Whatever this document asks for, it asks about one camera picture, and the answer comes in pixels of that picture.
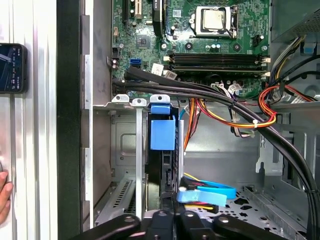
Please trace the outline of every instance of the motherboard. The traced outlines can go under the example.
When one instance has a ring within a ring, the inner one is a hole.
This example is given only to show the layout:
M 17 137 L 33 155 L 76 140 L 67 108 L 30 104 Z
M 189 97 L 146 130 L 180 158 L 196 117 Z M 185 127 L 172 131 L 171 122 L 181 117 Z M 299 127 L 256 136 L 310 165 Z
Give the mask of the motherboard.
M 237 94 L 250 98 L 268 70 L 269 7 L 270 0 L 113 0 L 113 78 L 122 81 L 132 66 L 208 86 L 237 82 Z

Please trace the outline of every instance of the blue plastic clip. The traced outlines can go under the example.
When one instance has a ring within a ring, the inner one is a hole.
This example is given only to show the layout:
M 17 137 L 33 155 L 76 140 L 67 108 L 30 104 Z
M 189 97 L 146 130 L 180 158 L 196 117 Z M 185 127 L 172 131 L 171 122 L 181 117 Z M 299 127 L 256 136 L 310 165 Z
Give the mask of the blue plastic clip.
M 152 114 L 170 115 L 170 104 L 152 104 L 150 112 Z

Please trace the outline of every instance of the smartphone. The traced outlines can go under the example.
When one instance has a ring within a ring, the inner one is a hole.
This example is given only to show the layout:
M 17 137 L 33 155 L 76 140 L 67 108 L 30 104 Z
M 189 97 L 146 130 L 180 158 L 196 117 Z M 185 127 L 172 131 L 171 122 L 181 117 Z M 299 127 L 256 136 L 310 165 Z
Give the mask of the smartphone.
M 17 43 L 0 43 L 0 94 L 27 90 L 27 48 Z

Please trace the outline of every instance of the screw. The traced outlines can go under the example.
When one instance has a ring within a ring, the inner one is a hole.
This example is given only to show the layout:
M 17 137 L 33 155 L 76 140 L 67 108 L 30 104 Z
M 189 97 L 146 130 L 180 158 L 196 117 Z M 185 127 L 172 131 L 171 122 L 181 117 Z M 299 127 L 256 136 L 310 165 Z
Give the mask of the screw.
M 127 223 L 131 223 L 131 222 L 134 222 L 135 220 L 132 217 L 127 216 L 124 221 Z
M 219 221 L 223 222 L 224 224 L 227 224 L 229 222 L 228 218 L 226 218 L 224 216 L 219 217 Z
M 159 213 L 159 216 L 160 216 L 160 217 L 165 217 L 165 216 L 167 216 L 167 214 L 162 211 L 162 212 Z
M 186 215 L 186 216 L 189 217 L 189 218 L 191 218 L 191 217 L 194 216 L 194 214 L 193 214 L 192 212 L 190 212 L 190 211 L 186 211 L 186 212 L 184 213 L 184 215 Z

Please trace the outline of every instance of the hand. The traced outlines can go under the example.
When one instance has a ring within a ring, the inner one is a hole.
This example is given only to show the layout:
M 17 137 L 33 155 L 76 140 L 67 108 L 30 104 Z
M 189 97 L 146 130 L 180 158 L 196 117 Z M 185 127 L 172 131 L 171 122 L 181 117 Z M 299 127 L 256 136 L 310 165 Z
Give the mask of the hand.
M 8 173 L 0 172 L 0 225 L 3 224 L 10 211 L 11 201 L 9 200 L 14 185 L 6 183 Z

